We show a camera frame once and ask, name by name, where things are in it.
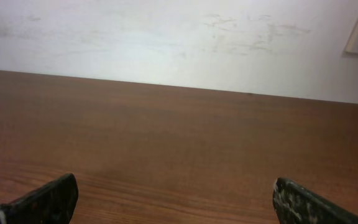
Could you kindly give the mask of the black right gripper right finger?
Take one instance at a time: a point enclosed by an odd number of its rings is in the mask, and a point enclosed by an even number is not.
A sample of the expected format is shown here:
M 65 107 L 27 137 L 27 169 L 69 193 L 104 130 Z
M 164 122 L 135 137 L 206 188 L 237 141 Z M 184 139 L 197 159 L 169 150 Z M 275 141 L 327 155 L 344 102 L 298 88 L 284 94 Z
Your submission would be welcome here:
M 275 181 L 272 202 L 280 224 L 358 224 L 357 215 L 288 178 Z

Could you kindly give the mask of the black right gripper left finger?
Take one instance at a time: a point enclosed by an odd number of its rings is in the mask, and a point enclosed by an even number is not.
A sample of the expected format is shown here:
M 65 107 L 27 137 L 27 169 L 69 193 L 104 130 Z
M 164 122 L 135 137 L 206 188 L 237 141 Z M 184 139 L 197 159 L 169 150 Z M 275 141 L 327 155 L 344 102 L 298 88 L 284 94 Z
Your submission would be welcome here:
M 78 200 L 75 176 L 67 173 L 9 203 L 0 203 L 0 224 L 69 224 Z

